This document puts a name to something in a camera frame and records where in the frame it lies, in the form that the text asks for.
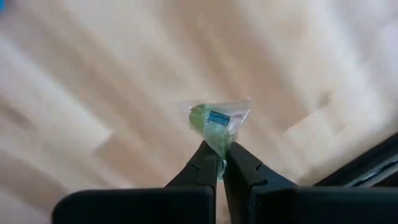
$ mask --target plastic bag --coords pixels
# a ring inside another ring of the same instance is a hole
[[[218,180],[226,168],[226,153],[238,138],[238,129],[250,112],[251,100],[234,103],[189,103],[191,128],[203,136],[207,144],[220,156]]]

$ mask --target blue label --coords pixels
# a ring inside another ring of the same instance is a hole
[[[210,111],[208,120],[227,126],[229,123],[229,116],[223,115],[219,112]]]

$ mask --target wooden floor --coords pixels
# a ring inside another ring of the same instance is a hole
[[[8,1],[2,223],[47,223],[80,189],[164,186],[201,142],[187,100],[250,97],[238,142],[313,184],[397,131],[397,40],[395,0]]]

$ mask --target small plastic bag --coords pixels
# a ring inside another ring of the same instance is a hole
[[[226,153],[238,138],[238,129],[250,112],[251,100],[234,103],[189,102],[191,128],[203,136],[207,144],[220,155],[218,180],[223,179]]]

